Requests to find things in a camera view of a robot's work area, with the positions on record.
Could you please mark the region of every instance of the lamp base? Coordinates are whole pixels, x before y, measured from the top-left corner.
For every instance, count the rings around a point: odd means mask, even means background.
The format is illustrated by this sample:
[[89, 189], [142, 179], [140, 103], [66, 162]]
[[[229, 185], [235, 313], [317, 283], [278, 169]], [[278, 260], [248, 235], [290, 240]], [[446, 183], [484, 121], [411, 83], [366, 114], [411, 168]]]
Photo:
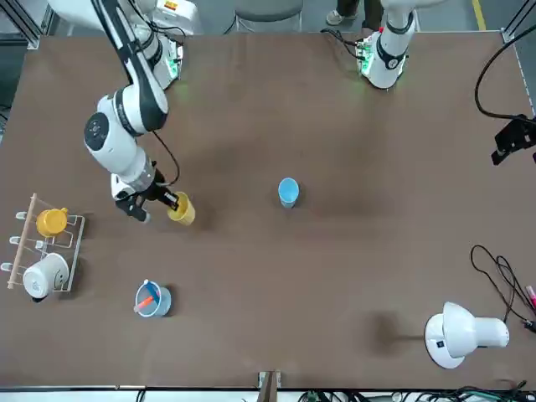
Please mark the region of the lamp base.
[[425, 343], [428, 354], [444, 369], [455, 369], [465, 358], [452, 358], [446, 349], [443, 335], [443, 314], [435, 314], [426, 323]]

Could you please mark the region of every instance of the chair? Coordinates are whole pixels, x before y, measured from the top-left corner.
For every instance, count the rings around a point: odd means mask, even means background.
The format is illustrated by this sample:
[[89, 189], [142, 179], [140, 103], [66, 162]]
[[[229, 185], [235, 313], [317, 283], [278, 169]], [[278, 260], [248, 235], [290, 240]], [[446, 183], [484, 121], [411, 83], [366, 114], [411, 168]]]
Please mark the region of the chair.
[[285, 23], [295, 25], [293, 30], [302, 30], [303, 0], [236, 0], [236, 30], [285, 31]]

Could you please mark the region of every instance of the white mug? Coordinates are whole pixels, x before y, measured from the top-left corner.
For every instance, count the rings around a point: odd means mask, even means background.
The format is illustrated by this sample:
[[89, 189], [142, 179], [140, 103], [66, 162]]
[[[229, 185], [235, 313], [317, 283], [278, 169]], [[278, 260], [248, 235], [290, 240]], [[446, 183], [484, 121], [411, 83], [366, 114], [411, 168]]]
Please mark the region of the white mug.
[[27, 268], [23, 275], [24, 289], [34, 299], [44, 299], [54, 289], [61, 289], [68, 280], [69, 265], [56, 253], [48, 254]]

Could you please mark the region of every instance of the person's leg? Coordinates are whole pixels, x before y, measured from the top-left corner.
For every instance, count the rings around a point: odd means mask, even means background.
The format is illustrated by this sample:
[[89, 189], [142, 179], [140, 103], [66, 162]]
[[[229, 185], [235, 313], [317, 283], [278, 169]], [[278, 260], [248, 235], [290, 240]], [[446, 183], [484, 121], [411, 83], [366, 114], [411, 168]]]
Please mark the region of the person's leg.
[[358, 0], [337, 0], [337, 12], [341, 17], [353, 17], [358, 11]]
[[354, 19], [358, 3], [359, 0], [337, 0], [337, 9], [329, 12], [326, 22], [329, 25], [339, 25], [345, 19]]
[[365, 19], [363, 20], [363, 30], [372, 29], [378, 31], [382, 24], [384, 16], [384, 8], [380, 0], [364, 0], [365, 1]]

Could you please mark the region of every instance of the blue cup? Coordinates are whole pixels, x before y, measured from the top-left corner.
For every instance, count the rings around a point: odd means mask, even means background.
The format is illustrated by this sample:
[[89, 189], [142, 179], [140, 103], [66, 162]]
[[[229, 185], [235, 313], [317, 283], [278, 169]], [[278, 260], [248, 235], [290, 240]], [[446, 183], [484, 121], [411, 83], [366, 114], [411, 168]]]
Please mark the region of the blue cup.
[[298, 195], [300, 195], [300, 187], [293, 178], [284, 178], [281, 180], [277, 191], [281, 205], [285, 208], [292, 208], [298, 200]]

